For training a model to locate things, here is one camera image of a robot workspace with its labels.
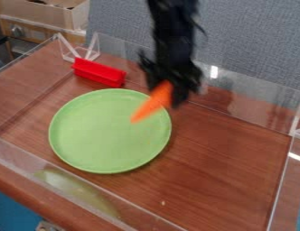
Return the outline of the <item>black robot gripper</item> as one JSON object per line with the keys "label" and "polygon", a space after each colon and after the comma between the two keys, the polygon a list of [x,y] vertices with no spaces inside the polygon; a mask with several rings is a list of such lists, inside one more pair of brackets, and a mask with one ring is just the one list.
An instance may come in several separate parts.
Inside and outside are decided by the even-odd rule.
{"label": "black robot gripper", "polygon": [[139,67],[153,89],[162,80],[173,83],[172,107],[188,100],[189,90],[197,90],[204,76],[193,63],[194,31],[205,29],[196,22],[198,0],[146,0],[151,20],[155,59],[139,51]]}

